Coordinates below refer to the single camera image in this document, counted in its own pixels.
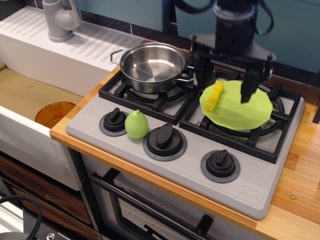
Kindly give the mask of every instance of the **green plastic lettuce leaf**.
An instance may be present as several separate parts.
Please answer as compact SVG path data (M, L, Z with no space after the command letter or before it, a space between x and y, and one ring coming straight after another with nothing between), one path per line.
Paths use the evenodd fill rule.
M266 123L273 105L268 95L260 89L252 94L249 102L241 103L241 81L225 81L223 92L213 111L205 109L206 101L214 89L207 87L200 97L202 112L215 124L232 130L255 129Z

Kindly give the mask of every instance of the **wooden counter edge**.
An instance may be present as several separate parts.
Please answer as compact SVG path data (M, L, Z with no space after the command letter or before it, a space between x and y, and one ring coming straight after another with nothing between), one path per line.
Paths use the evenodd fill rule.
M101 150L94 147L82 140L68 135L65 131L65 127L68 122L94 97L98 94L98 90L109 81L118 71L120 67L116 67L99 85L96 86L79 104L64 117L55 127L50 130L50 135L52 139L63 145L74 149L84 155L87 155L99 162L109 165L125 174L128 174L134 178L137 178L157 189L160 189L180 200L183 200L205 212L208 212L218 218L228 221L246 231L249 231L255 235L258 235L265 239L280 239L278 238L281 234L277 234L277 231L268 230L268 226L265 223L272 222L274 215L267 213L267 216L262 220L253 219L247 215L244 215L230 207L227 207L221 203L218 203L204 195L198 194L182 185L179 185L171 180L168 180L156 173L150 172L142 167L139 167L125 159L117 157L109 152ZM292 227L295 230L300 230L300 225L302 226L313 226L314 223L306 220L299 219L302 224L293 224ZM295 234L286 235L286 239L291 239L297 237Z

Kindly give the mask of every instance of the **faucet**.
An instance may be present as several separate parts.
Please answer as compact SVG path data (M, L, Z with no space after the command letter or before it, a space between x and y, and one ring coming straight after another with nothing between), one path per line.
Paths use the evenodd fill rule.
M74 35L73 30L81 25L76 0L69 0L71 10L65 10L61 0L43 0L43 11L48 26L49 39L65 42Z

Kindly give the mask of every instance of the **burner grate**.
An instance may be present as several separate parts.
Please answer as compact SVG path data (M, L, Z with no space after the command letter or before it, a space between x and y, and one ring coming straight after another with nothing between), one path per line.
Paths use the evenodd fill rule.
M237 78L239 79L240 74L238 74L237 72L229 73L221 70L216 70L213 74L213 79L210 85L212 85L218 78L225 80L234 80ZM294 116L301 95L296 92L282 89L281 84L275 84L274 86L272 86L264 83L261 85L261 87L262 89L267 88L270 90L268 92L268 96L270 100L276 102L278 106L278 110L273 110L271 114L271 118L275 121L275 123L267 127L266 129L258 127L248 132L234 131L228 128L217 126L206 116L204 116L203 119L200 119L199 123L193 123L192 115L200 105L199 99L203 93L203 90L197 94L192 105L182 117L179 123L179 127L203 136L207 139L211 139L215 142L221 143L228 147L234 148L241 152L250 154L254 157L275 164L283 142L286 138L291 120ZM280 97L293 100L293 105L289 114L285 114L284 105L280 100ZM269 135L275 130L281 131L280 137L275 147L275 151L269 151L257 147L257 142L262 136Z
M193 73L190 71L188 68L183 73L192 75L193 77ZM115 76L99 90L99 97L132 110L139 109L143 114L172 125L178 124L182 115L197 95L197 92L199 92L196 84L180 82L177 87L181 90L177 94L168 96L165 92L159 94L155 99L150 99L136 94L125 81L122 81L122 75L123 73L118 71ZM170 107L171 105L176 105L172 113L166 112L166 104L167 106L170 105Z

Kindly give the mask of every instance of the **teal wall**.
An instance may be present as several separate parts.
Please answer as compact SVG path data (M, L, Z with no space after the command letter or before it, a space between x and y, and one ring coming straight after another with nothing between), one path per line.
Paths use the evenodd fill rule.
M185 0L194 5L193 0ZM206 5L209 0L197 0ZM320 71L320 0L265 0L274 17L274 28L267 36L254 40L277 56L277 62L313 73ZM178 34L188 38L193 33L214 34L216 18L210 9L188 14L176 8ZM258 29L266 30L270 18L259 8Z
M76 0L78 9L148 29L163 31L170 23L171 0Z

